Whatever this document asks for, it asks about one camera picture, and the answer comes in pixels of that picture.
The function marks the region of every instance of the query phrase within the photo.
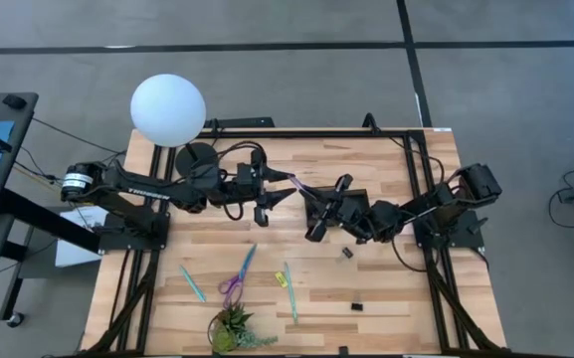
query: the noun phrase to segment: green plant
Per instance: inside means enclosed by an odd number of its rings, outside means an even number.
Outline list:
[[[218,320],[232,333],[238,334],[246,331],[245,322],[254,313],[245,313],[245,305],[242,303],[232,304],[218,313]]]
[[[258,338],[252,331],[244,331],[236,334],[236,344],[240,348],[256,348],[272,345],[278,342],[278,337]]]
[[[221,322],[216,322],[213,332],[212,349],[214,352],[225,353],[236,349],[236,335]]]

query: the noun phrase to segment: yellow label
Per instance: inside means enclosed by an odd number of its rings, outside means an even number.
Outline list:
[[[282,272],[276,272],[276,278],[278,279],[278,282],[280,283],[280,286],[282,288],[288,286],[287,279],[285,278]]]

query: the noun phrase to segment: wooden tabletop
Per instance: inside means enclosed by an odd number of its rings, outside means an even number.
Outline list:
[[[453,134],[427,129],[426,138],[429,153],[443,161],[448,177],[460,166]],[[239,140],[219,139],[215,147],[223,150]],[[265,147],[272,168],[294,173],[309,186],[333,185],[337,177],[350,173],[354,178],[351,189],[366,189],[371,205],[377,199],[402,204],[413,198],[404,151],[388,139],[255,140]],[[152,151],[151,142],[132,132],[125,169],[146,175]],[[249,162],[249,153],[239,150],[228,154],[222,167],[234,171],[236,163]],[[417,164],[423,178],[419,158]],[[271,188],[289,185],[282,182]],[[237,273],[254,243],[258,249],[243,297],[247,310],[255,313],[248,326],[259,336],[276,335],[279,341],[253,352],[236,352],[337,354],[338,347],[344,345],[351,353],[440,351],[428,279],[424,273],[402,267],[390,245],[371,242],[357,246],[355,239],[340,229],[329,229],[322,243],[307,241],[303,199],[297,194],[268,212],[267,228],[255,225],[253,207],[245,205],[245,217],[239,222],[230,221],[222,209],[213,207],[200,215],[170,207],[172,225],[167,248],[160,256],[146,354],[211,354],[207,326],[223,300],[217,285]],[[231,210],[236,215],[237,208]],[[410,225],[396,243],[405,261],[422,267],[423,256]],[[353,251],[354,257],[339,262],[344,247]],[[82,348],[92,346],[107,329],[123,255],[113,252],[102,259]],[[451,255],[463,306],[491,340],[504,345],[485,264],[470,250],[453,249]],[[275,278],[284,262],[290,267],[298,325],[291,318],[288,291]],[[146,263],[144,260],[141,272]],[[187,268],[207,302],[199,302],[181,275],[180,265]],[[127,275],[117,310],[123,303]],[[351,311],[355,300],[363,303],[363,312]],[[451,345],[456,346],[452,314],[445,302],[444,307]],[[135,346],[139,309],[132,316],[136,318],[132,318],[128,348]]]

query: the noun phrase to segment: purple scissors handle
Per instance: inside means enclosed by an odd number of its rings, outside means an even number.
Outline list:
[[[225,294],[223,307],[228,308],[232,304],[238,303],[243,296],[243,281],[236,274],[235,276],[220,282],[218,291]]]

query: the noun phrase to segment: pen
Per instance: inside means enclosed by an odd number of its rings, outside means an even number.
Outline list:
[[[290,298],[290,311],[293,315],[293,322],[297,324],[297,310],[295,309],[295,294],[293,294],[293,284],[290,281],[290,270],[288,264],[285,263],[285,276],[288,282],[288,297]]]
[[[191,289],[194,290],[194,293],[196,293],[196,295],[198,296],[198,299],[200,299],[201,302],[205,302],[206,301],[205,294],[203,293],[203,291],[200,290],[200,288],[198,288],[196,283],[194,283],[194,280],[191,279],[191,276],[189,275],[187,270],[183,267],[183,265],[180,266],[180,271],[185,276],[185,279],[187,279],[187,282],[189,282]]]

